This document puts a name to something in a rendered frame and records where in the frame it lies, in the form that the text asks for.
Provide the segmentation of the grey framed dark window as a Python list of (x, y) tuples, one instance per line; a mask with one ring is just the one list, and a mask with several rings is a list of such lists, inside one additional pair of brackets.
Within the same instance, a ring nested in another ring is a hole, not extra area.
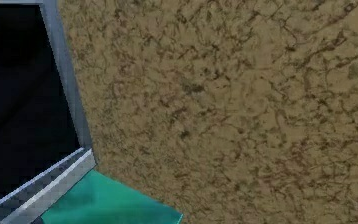
[(95, 164), (57, 0), (0, 0), (0, 224), (46, 224)]

